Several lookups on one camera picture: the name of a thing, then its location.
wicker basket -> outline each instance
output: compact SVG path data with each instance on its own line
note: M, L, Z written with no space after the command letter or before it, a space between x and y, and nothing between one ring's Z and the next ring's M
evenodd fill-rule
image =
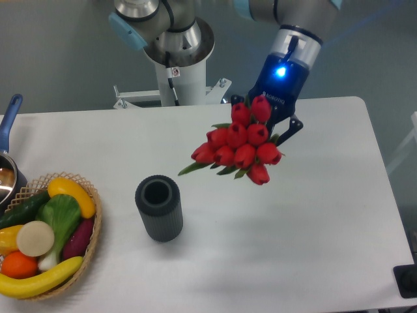
M95 189L94 186L88 180L86 180L85 178L82 178L79 175L74 175L71 173L63 172L63 173L47 174L46 176L41 176L38 179L34 179L30 183L28 183L26 187L23 187L18 194L16 194L16 197L12 200L11 204L8 205L7 210L13 210L13 208L17 206L17 204L21 203L23 200L36 194L40 190L45 190L49 182L56 177L65 177L65 178L68 178L77 182L84 188L84 190L93 199L94 204L96 206L96 215L94 218L93 234L91 235L90 244L87 247L87 250L85 252L83 263L81 264L81 267L79 268L79 270L71 278L69 278L64 283L55 287L52 290L49 290L45 293L42 293L34 297L25 298L24 300L32 300L32 301L44 300L44 299L53 297L55 295L59 295L65 290L67 290L83 274L84 270L87 268L88 264L91 261L91 258L94 254L94 250L97 245L98 235L100 233L100 228L102 225L102 206L101 206L100 196L98 195L97 189ZM4 259L3 256L0 256L0 264L3 262L3 259Z

tulip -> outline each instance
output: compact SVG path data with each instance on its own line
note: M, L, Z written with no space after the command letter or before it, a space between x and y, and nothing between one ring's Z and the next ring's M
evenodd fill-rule
M230 148L237 149L248 141L248 132L246 128L238 123L233 122L227 131L227 143Z
M214 163L214 151L211 151L211 150L202 151L196 156L195 161L197 163L202 163L202 164Z
M260 95L252 101L251 112L253 116L260 122L265 123L271 117L271 105L265 96Z
M254 164L247 175L257 185L269 182L268 171L263 164Z
M214 161L217 165L232 166L235 164L235 153L228 145L224 145L214 154Z
M210 146L217 150L227 145L227 128L219 128L207 133L207 140Z
M249 168L255 162L256 148L248 143L239 147L235 154L237 168Z
M252 124L248 127L248 143L257 147L265 143L269 137L268 129L264 124Z
M258 147L256 156L262 164L277 164L282 154L273 143L267 142Z
M210 146L210 144L208 142L203 143L202 145L200 145L191 155L191 158L193 160L196 160L197 155L201 154L204 151L211 151L214 153L212 147Z
M250 124L250 110L245 106L243 102L232 106L232 122L238 122L245 127Z

pot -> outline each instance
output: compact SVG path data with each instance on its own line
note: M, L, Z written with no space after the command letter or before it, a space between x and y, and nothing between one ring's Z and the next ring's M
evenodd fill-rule
M13 159L8 155L10 129L16 118L23 97L14 95L7 107L5 116L0 124L0 216L3 216L21 187L26 186L27 180L18 169Z

eggplant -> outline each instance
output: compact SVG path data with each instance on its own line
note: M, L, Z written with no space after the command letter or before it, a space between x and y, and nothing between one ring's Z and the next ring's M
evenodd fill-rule
M74 256L84 256L93 234L94 219L83 220L63 248L63 261Z

bouquet of tulips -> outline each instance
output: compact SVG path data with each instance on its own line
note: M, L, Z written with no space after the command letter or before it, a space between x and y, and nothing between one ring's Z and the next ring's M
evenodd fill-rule
M247 175L255 184L269 182L265 165L275 165L281 160L276 147L277 134L270 136L266 122L271 116L271 105L263 96L255 97L252 104L232 106L232 123L217 124L207 133L207 142L198 147L191 158L195 162L184 168L184 175L211 165L211 169L224 166L218 175L235 173L235 179Z

